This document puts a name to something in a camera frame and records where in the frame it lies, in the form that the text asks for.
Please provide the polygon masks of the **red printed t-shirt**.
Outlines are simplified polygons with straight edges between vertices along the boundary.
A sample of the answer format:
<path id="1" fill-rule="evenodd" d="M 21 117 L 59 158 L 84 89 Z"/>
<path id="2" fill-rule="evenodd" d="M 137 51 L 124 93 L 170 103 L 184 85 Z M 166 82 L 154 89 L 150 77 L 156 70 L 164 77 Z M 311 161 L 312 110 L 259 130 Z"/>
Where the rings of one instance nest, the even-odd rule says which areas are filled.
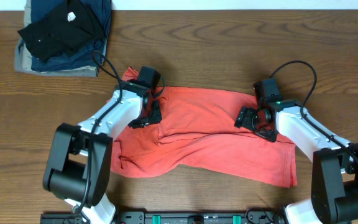
<path id="1" fill-rule="evenodd" d="M 252 95 L 179 86 L 162 91 L 161 122 L 126 127 L 113 142 L 111 171 L 156 177 L 186 165 L 279 187 L 297 185 L 295 144 L 283 136 L 268 142 L 235 127 L 243 106 L 256 108 Z"/>

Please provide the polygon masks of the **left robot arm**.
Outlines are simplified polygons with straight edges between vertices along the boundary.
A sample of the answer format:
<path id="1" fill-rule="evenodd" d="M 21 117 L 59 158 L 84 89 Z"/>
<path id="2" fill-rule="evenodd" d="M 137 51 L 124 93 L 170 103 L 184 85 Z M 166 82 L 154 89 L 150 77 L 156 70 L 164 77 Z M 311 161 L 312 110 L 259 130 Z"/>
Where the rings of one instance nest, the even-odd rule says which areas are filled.
<path id="1" fill-rule="evenodd" d="M 43 187 L 63 199 L 70 213 L 40 216 L 41 223 L 112 223 L 116 213 L 106 189 L 114 138 L 128 124 L 144 127 L 157 114 L 156 84 L 122 82 L 98 112 L 76 126 L 62 123 L 55 131 Z"/>

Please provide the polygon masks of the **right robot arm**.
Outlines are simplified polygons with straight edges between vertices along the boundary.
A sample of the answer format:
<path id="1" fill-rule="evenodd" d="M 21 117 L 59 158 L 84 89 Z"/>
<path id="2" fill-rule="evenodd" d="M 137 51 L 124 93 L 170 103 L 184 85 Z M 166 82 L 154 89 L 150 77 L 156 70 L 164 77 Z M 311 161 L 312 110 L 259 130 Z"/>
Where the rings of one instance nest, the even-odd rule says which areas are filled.
<path id="1" fill-rule="evenodd" d="M 341 138 L 308 114 L 296 100 L 242 107 L 234 122 L 275 142 L 287 137 L 313 164 L 311 196 L 284 208 L 285 223 L 350 223 L 358 220 L 358 143 Z"/>

